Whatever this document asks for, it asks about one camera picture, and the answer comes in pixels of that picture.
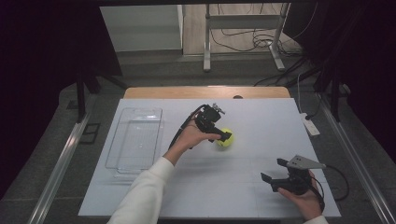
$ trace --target table leg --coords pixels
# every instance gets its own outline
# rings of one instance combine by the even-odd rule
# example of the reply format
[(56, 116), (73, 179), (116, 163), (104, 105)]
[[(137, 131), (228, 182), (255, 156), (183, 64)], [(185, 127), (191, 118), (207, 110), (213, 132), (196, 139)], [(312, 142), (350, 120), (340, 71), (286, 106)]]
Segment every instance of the table leg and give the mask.
[(210, 41), (209, 41), (209, 32), (210, 32), (210, 13), (209, 13), (209, 4), (206, 4), (206, 15), (205, 15), (205, 50), (204, 50), (204, 71), (210, 71)]
[(84, 82), (82, 80), (82, 74), (78, 71), (77, 74), (77, 97), (78, 97), (78, 119), (77, 123), (81, 123), (85, 116), (85, 96), (84, 96)]
[(286, 14), (288, 13), (289, 5), (290, 5), (290, 3), (285, 3), (282, 7), (282, 10), (280, 11), (280, 17), (279, 17), (279, 21), (277, 23), (274, 40), (272, 41), (271, 45), (269, 46), (269, 49), (270, 49), (271, 54), (274, 58), (276, 68), (278, 71), (285, 71), (285, 65), (282, 63), (282, 60), (279, 57), (277, 42), (279, 41), (280, 34), (282, 33), (283, 25), (285, 24)]

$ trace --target person's hand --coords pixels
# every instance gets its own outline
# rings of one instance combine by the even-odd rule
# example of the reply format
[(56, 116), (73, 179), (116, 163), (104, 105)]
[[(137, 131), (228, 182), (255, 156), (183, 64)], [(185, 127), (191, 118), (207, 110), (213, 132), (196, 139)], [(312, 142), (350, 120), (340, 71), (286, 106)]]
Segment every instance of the person's hand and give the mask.
[(195, 147), (200, 142), (211, 139), (220, 139), (221, 136), (216, 133), (203, 133), (195, 125), (195, 121), (191, 120), (189, 124), (184, 128), (176, 142), (169, 148), (169, 150), (163, 155), (166, 159), (176, 165), (180, 156), (189, 148)]
[[(312, 177), (315, 177), (311, 171), (309, 171), (309, 174), (311, 174)], [(312, 186), (315, 189), (318, 189), (317, 183), (313, 178)], [(312, 190), (309, 190), (303, 195), (295, 195), (282, 188), (279, 188), (277, 191), (297, 205), (305, 220), (311, 220), (322, 215), (318, 198)]]
[(216, 140), (220, 139), (221, 136), (216, 133), (203, 133), (195, 124), (194, 120), (191, 120), (189, 124), (184, 128), (183, 132), (180, 134), (178, 139), (175, 142), (175, 145), (179, 147), (188, 149), (191, 147), (195, 147), (200, 142), (211, 139)]

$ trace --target person's arm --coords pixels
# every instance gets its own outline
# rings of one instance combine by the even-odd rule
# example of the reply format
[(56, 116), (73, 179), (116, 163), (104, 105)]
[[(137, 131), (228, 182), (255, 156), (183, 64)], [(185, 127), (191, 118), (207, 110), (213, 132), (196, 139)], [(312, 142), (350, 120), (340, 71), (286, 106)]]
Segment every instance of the person's arm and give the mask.
[(161, 210), (163, 189), (181, 155), (188, 148), (220, 135), (202, 133), (192, 121), (171, 148), (147, 171), (140, 174), (108, 224), (155, 224)]
[[(312, 186), (317, 189), (317, 183), (314, 178), (312, 178)], [(303, 195), (295, 195), (289, 192), (286, 189), (279, 188), (277, 190), (280, 194), (282, 194), (285, 198), (291, 200), (294, 204), (297, 205), (300, 213), (303, 215), (306, 222), (304, 224), (326, 224), (328, 223), (326, 218), (322, 215), (319, 201), (317, 195), (309, 190), (307, 193)]]

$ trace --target metal frame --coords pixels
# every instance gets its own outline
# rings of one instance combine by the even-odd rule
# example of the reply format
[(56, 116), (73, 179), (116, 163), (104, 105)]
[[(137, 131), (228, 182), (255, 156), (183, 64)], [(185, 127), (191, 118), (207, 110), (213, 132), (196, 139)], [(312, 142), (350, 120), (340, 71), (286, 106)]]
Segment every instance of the metal frame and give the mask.
[(210, 71), (210, 30), (211, 29), (276, 29), (269, 50), (274, 58), (278, 71), (284, 71), (285, 65), (279, 57), (277, 43), (285, 24), (290, 3), (285, 3), (280, 15), (214, 15), (209, 12), (206, 4), (205, 14), (205, 43), (204, 43), (204, 71)]
[(378, 188), (378, 185), (375, 183), (371, 175), (368, 173), (361, 157), (359, 156), (357, 149), (349, 140), (346, 131), (343, 128), (341, 122), (337, 122), (337, 120), (332, 115), (331, 110), (329, 109), (329, 102), (326, 97), (323, 97), (324, 104), (321, 104), (321, 109), (326, 114), (327, 120), (330, 122), (332, 129), (334, 130), (335, 135), (337, 136), (339, 142), (341, 143), (346, 157), (348, 158), (350, 164), (352, 165), (356, 175), (358, 176), (361, 184), (366, 190), (367, 195), (371, 199), (371, 202), (375, 208), (375, 211), (378, 213), (379, 218), (384, 224), (394, 224), (396, 223), (395, 217), (392, 214), (392, 211), (389, 208), (387, 201), (385, 200), (382, 192)]
[(50, 210), (50, 205), (52, 204), (55, 194), (61, 185), (62, 179), (64, 178), (64, 173), (66, 172), (67, 167), (73, 157), (79, 138), (84, 132), (85, 126), (90, 119), (96, 97), (97, 96), (95, 94), (90, 95), (86, 104), (86, 113), (81, 122), (76, 123), (73, 131), (70, 133), (70, 136), (64, 145), (64, 150), (62, 151), (59, 160), (56, 162), (56, 165), (49, 177), (49, 181), (47, 182), (46, 187), (44, 187), (44, 190), (41, 193), (37, 204), (35, 205), (35, 209), (33, 210), (33, 213), (27, 222), (28, 224), (38, 224), (44, 222), (44, 219)]

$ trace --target power strip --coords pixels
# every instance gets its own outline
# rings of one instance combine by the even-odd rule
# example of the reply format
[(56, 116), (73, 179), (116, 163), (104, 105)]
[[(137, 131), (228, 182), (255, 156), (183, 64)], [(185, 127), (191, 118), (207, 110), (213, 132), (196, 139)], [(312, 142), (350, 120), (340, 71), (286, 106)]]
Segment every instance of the power strip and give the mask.
[(309, 133), (309, 136), (314, 137), (320, 135), (320, 132), (315, 126), (314, 122), (312, 122), (312, 120), (310, 119), (305, 119), (306, 113), (301, 113), (300, 116), (306, 128), (306, 131)]

